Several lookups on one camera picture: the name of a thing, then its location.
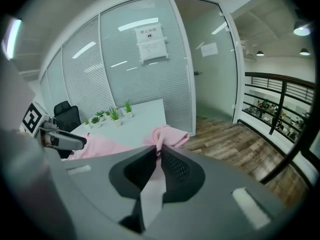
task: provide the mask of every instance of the black railing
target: black railing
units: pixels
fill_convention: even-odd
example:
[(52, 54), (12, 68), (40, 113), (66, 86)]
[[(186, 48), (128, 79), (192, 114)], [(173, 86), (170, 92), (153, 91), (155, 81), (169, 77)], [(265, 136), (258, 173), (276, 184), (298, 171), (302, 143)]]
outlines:
[[(280, 99), (279, 102), (274, 102), (264, 97), (245, 92), (244, 94), (246, 96), (257, 98), (259, 101), (262, 100), (262, 102), (250, 104), (244, 101), (243, 103), (249, 106), (249, 108), (242, 109), (242, 111), (268, 125), (270, 127), (270, 135), (272, 135), (274, 131), (277, 131), (292, 143), (295, 143), (295, 141), (299, 139), (299, 143), (296, 143), (289, 154), (287, 154), (274, 170), (261, 180), (261, 183), (266, 184), (277, 176), (292, 162), (299, 151), (301, 151), (301, 154), (320, 172), (320, 160), (309, 150), (312, 142), (308, 140), (303, 143), (300, 138), (301, 133), (309, 123), (309, 114), (301, 114), (284, 106), (285, 97), (311, 105), (314, 98), (315, 84), (298, 78), (278, 74), (246, 72), (245, 76), (251, 77), (251, 84), (245, 84), (246, 86), (280, 94)], [(286, 116), (286, 113), (284, 113), (283, 110), (298, 116), (298, 121), (294, 121)], [(270, 115), (272, 118), (271, 122), (270, 118), (268, 118), (268, 120), (262, 118), (263, 114)], [(289, 126), (289, 130), (286, 129), (286, 131), (284, 131), (285, 128), (282, 125), (283, 123)]]

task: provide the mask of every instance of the black office chair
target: black office chair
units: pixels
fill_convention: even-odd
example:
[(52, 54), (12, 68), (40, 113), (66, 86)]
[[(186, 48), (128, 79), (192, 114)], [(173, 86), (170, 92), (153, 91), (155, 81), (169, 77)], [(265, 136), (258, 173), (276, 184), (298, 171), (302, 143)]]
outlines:
[(63, 131), (70, 133), (81, 125), (79, 110), (77, 106), (72, 106), (58, 115), (55, 115), (56, 125)]
[(59, 103), (58, 105), (54, 106), (54, 109), (53, 109), (54, 116), (57, 116), (63, 112), (66, 112), (69, 109), (71, 109), (69, 102), (67, 100), (63, 101), (63, 102)]

